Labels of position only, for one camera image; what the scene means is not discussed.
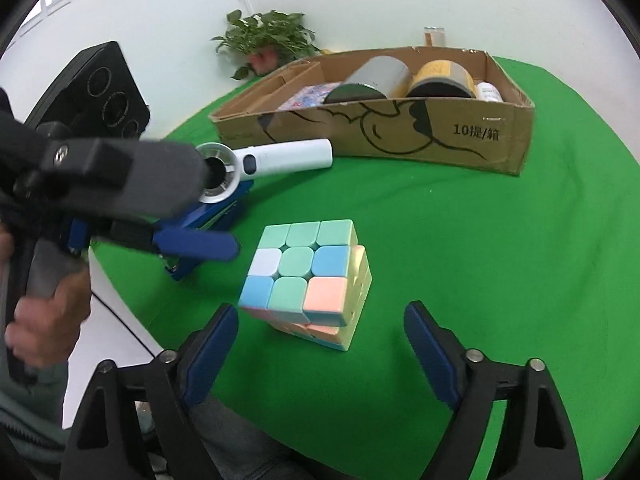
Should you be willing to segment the person's left hand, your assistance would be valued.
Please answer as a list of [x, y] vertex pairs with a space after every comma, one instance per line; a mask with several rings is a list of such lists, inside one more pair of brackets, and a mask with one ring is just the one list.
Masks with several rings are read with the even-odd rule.
[[90, 273], [84, 263], [80, 272], [60, 281], [51, 298], [26, 296], [17, 303], [14, 321], [4, 333], [6, 346], [29, 367], [66, 362], [91, 313], [90, 302]]

